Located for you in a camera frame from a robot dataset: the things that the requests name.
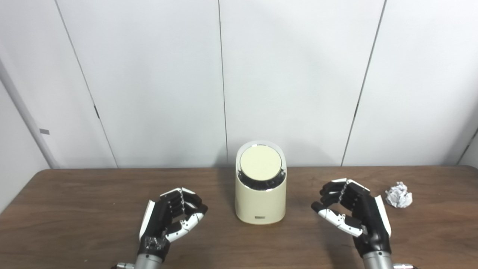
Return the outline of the white and black right hand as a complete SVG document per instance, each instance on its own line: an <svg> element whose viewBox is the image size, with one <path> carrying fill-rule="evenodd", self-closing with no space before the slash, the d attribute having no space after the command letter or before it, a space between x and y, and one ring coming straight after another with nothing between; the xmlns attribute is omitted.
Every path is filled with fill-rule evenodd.
<svg viewBox="0 0 478 269"><path fill-rule="evenodd" d="M360 257L374 252L392 254L391 225L382 197L353 179L334 179L319 192L312 210L335 228L353 237Z"/></svg>

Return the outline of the white and black left hand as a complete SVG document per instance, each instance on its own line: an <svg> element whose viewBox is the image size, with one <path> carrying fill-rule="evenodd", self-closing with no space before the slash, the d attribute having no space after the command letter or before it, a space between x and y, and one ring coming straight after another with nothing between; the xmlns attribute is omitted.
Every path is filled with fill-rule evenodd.
<svg viewBox="0 0 478 269"><path fill-rule="evenodd" d="M208 206L195 192L174 188L148 202L139 233L138 255L165 261L171 244L185 236L202 220Z"/></svg>

